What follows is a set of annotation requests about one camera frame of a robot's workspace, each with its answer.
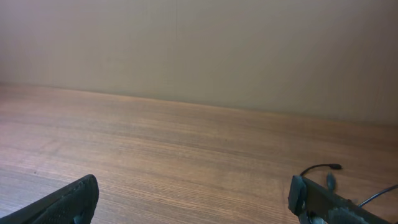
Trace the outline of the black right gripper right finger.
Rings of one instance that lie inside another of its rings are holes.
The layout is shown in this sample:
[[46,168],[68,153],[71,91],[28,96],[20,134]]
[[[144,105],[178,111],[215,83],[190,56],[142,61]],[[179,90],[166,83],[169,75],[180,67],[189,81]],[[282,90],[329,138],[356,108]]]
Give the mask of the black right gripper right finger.
[[390,224],[300,175],[292,177],[288,203],[300,223],[321,220],[328,224]]

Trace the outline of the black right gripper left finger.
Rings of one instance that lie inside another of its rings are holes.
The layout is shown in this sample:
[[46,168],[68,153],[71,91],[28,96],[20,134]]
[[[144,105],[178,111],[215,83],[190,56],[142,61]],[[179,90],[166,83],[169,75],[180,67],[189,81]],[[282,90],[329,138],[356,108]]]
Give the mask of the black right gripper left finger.
[[1,218],[1,224],[90,224],[99,199],[96,177],[88,174]]

